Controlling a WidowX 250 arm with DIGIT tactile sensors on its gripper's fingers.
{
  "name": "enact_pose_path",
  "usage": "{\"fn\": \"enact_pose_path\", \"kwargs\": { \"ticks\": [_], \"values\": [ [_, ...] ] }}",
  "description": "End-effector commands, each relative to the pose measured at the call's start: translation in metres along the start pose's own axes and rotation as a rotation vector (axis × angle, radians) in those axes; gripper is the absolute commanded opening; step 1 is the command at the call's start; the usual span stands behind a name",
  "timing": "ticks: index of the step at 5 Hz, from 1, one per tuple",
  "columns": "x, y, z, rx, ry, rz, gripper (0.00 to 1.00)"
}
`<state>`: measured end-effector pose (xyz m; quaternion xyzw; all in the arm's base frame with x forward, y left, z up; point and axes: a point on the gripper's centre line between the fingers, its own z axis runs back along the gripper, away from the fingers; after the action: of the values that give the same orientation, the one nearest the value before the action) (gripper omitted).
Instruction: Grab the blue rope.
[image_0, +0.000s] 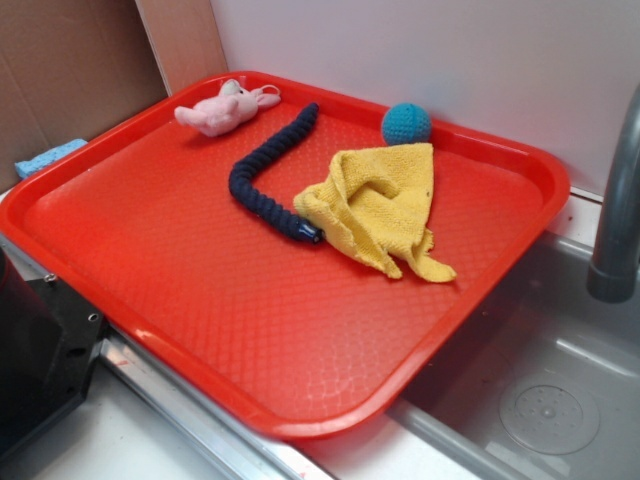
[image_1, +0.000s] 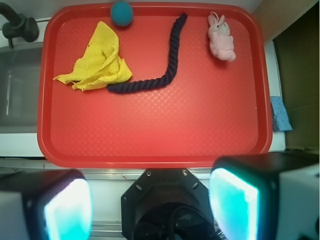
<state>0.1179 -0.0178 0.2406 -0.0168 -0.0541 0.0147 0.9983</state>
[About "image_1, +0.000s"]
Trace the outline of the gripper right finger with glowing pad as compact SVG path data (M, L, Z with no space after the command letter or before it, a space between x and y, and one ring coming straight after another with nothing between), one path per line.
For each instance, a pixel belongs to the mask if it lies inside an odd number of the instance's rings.
M209 203L228 240L317 240L320 159L309 152L219 157Z

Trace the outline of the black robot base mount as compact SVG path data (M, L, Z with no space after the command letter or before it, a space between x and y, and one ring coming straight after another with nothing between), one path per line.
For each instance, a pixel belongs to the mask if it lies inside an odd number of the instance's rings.
M187 169L147 169L121 196L127 240L219 240L209 190Z

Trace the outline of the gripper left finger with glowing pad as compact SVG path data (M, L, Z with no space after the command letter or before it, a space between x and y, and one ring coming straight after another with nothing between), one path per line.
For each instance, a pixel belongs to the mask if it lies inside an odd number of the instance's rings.
M77 169L0 175L2 240L87 240L93 216L91 185Z

